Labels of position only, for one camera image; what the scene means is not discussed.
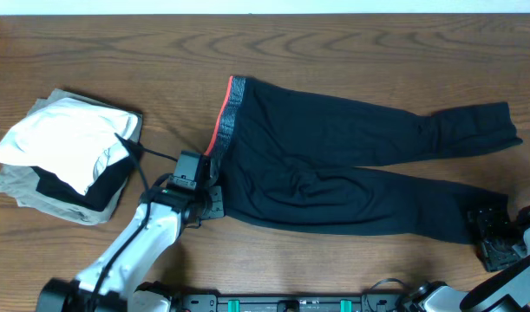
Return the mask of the beige folded garment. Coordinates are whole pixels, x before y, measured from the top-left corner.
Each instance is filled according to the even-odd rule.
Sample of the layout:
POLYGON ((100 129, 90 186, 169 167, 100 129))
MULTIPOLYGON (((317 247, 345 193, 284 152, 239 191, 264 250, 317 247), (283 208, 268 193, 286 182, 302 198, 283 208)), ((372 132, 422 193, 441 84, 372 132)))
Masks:
MULTIPOLYGON (((27 116, 64 98, 119 109, 109 104, 56 88, 52 91, 49 98, 37 99, 36 103, 27 113, 27 116)), ((129 111, 129 113, 134 114, 138 118, 138 124, 131 137, 131 140, 137 143, 141 136, 143 117, 140 113, 133 111, 129 111)), ((58 199, 45 196, 36 190, 39 181, 39 176, 30 167, 3 165, 0 170, 0 193, 5 193, 14 198, 20 207, 34 208, 40 212, 78 224, 96 225, 106 223, 112 217, 119 203, 121 192, 128 182, 128 178, 125 178, 120 188, 110 198, 109 203, 102 211, 92 211, 81 205, 65 203, 58 199)))

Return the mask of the black leggings with red waistband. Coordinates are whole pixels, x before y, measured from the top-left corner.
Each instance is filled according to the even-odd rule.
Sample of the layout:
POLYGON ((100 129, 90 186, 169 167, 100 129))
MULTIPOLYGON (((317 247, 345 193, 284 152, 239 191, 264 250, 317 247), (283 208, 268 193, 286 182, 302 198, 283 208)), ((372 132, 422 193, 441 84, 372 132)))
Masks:
POLYGON ((505 102, 421 116, 233 76, 206 153, 219 163, 226 215, 248 224, 471 244, 473 214, 505 211, 507 195, 387 166, 519 144, 505 102))

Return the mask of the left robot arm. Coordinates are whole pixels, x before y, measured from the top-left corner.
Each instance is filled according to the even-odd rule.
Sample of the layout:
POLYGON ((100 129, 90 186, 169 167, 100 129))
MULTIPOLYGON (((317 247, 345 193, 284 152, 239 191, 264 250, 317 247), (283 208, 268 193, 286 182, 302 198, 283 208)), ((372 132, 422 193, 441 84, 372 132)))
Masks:
POLYGON ((72 281, 49 280, 36 310, 180 311, 180 296, 145 277, 183 230, 223 217, 218 175, 214 159, 182 152, 174 171, 142 193, 133 219, 118 238, 72 281))

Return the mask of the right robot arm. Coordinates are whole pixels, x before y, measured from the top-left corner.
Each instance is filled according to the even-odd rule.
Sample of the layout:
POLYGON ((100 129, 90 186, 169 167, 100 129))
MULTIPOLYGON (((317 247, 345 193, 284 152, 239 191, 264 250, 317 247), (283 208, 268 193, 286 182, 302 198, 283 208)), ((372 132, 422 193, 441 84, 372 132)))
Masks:
POLYGON ((468 292, 446 283, 425 283, 402 299, 400 311, 529 311, 530 205, 512 221, 505 211, 485 210, 470 217, 480 239, 478 258, 494 276, 468 292))

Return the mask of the black folded garment in pile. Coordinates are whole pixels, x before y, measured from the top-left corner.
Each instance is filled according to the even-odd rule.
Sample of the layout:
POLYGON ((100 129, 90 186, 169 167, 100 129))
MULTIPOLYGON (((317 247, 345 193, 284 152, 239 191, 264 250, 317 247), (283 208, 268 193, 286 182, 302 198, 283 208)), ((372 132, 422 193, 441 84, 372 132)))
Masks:
POLYGON ((39 177, 36 191, 42 195, 69 204, 79 205, 91 211, 103 211, 134 170, 134 163, 127 156, 125 159, 107 167, 95 180, 94 184, 88 188, 85 195, 78 193, 52 172, 45 171, 37 166, 33 166, 32 170, 39 177))

